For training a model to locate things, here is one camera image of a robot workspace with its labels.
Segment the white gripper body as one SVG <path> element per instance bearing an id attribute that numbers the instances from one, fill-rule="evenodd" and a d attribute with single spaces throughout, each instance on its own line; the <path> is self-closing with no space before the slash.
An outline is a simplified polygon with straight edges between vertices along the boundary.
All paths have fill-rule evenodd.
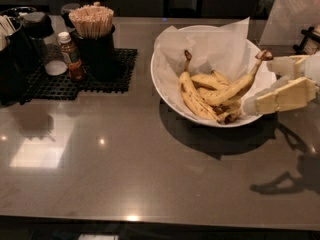
<path id="1" fill-rule="evenodd" d="M 304 75 L 320 86 L 320 51 L 306 60 Z"/>

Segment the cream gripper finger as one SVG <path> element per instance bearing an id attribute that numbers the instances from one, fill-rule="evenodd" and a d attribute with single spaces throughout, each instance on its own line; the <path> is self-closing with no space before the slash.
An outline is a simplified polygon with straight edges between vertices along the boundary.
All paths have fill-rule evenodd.
<path id="1" fill-rule="evenodd" d="M 282 77 L 269 88 L 247 98 L 242 105 L 248 115 L 272 114 L 303 108 L 319 93 L 317 83 L 307 77 Z"/>
<path id="2" fill-rule="evenodd" d="M 292 55 L 274 57 L 267 62 L 267 69 L 279 76 L 289 75 L 296 79 L 305 75 L 309 55 Z"/>

